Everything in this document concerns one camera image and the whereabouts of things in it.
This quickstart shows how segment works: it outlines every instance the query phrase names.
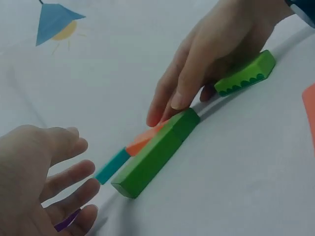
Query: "green block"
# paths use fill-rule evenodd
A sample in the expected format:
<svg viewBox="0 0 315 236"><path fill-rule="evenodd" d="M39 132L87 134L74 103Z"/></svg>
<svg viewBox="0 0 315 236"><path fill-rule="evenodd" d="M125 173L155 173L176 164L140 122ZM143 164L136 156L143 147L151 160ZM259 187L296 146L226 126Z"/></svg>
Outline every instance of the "green block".
<svg viewBox="0 0 315 236"><path fill-rule="evenodd" d="M183 111L171 118L118 173L112 180L112 185L126 197L138 197L199 121L200 118L193 109Z"/></svg>
<svg viewBox="0 0 315 236"><path fill-rule="evenodd" d="M188 108L173 116L167 124L173 126L174 133L184 141L199 122L200 117L197 113L192 108Z"/></svg>
<svg viewBox="0 0 315 236"><path fill-rule="evenodd" d="M165 125L112 180L124 196L136 198L180 147L182 141Z"/></svg>
<svg viewBox="0 0 315 236"><path fill-rule="evenodd" d="M275 65L275 58L268 50L265 50L250 63L234 69L225 78L218 81L215 89L220 96L227 96L267 79Z"/></svg>

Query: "white table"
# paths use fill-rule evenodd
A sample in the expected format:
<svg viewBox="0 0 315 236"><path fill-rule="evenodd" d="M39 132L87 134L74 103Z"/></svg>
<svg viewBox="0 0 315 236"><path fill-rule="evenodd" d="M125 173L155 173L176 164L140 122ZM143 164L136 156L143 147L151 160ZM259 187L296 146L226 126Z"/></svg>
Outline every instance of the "white table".
<svg viewBox="0 0 315 236"><path fill-rule="evenodd" d="M34 46L37 2L0 3L1 132L22 123L77 126L89 150L51 174L85 158L101 167L146 128L158 78L215 2L63 1L87 16L76 31L87 37L72 36L70 50L61 42L53 55L54 41ZM100 211L91 234L313 235L315 159L301 95L315 83L315 36L305 26L294 16L277 27L266 45L279 59L270 78L209 105L136 200L103 186L92 200Z"/></svg>

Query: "wooden block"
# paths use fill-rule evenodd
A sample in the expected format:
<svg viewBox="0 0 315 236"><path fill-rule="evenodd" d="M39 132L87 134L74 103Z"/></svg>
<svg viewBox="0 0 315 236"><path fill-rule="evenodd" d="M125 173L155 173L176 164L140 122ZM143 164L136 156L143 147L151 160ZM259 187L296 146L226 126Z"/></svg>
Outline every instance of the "wooden block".
<svg viewBox="0 0 315 236"><path fill-rule="evenodd" d="M275 58L268 50L265 50L250 63L236 68L218 81L215 84L215 89L220 96L227 96L267 79L275 65Z"/></svg>
<svg viewBox="0 0 315 236"><path fill-rule="evenodd" d="M188 137L199 122L200 117L192 108L176 114L169 120L172 130L182 141Z"/></svg>
<svg viewBox="0 0 315 236"><path fill-rule="evenodd" d="M315 84L308 87L302 94L306 114L309 120L313 146L315 148Z"/></svg>
<svg viewBox="0 0 315 236"><path fill-rule="evenodd" d="M100 184L105 184L113 175L120 169L123 164L128 161L130 155L126 152L126 149L123 148L112 159L104 165L96 174L95 178L100 182Z"/></svg>
<svg viewBox="0 0 315 236"><path fill-rule="evenodd" d="M147 130L146 132L139 134L134 141L126 146L126 151L130 156L136 156L139 151L150 141L167 123L167 121Z"/></svg>
<svg viewBox="0 0 315 236"><path fill-rule="evenodd" d="M192 109L174 116L112 180L124 196L136 198L198 124Z"/></svg>

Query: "yellow sun drawing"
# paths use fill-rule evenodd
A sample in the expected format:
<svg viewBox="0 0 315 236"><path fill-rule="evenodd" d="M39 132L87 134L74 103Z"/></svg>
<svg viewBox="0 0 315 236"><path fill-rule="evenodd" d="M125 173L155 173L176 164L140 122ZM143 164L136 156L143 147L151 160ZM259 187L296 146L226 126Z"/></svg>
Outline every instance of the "yellow sun drawing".
<svg viewBox="0 0 315 236"><path fill-rule="evenodd" d="M54 37L52 37L52 40L54 40L54 41L62 41L62 40L68 39L68 38L70 38L73 35L73 33L75 32L76 29L77 29L77 22L76 21L72 21L62 31L60 31ZM78 33L77 36L86 37L86 35L82 34L82 33ZM57 44L57 46L55 47L55 49L52 52L52 55L59 48L59 46L60 46L60 43ZM70 40L68 40L68 50L70 50Z"/></svg>

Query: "blue block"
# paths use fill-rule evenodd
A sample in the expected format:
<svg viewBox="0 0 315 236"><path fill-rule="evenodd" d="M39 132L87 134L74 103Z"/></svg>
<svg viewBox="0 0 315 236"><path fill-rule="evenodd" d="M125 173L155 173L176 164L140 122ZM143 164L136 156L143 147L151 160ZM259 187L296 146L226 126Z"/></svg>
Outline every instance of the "blue block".
<svg viewBox="0 0 315 236"><path fill-rule="evenodd" d="M116 173L116 171L119 170L126 161L128 161L129 158L130 155L126 152L126 148L124 147L95 174L95 178L100 182L100 184L105 184Z"/></svg>

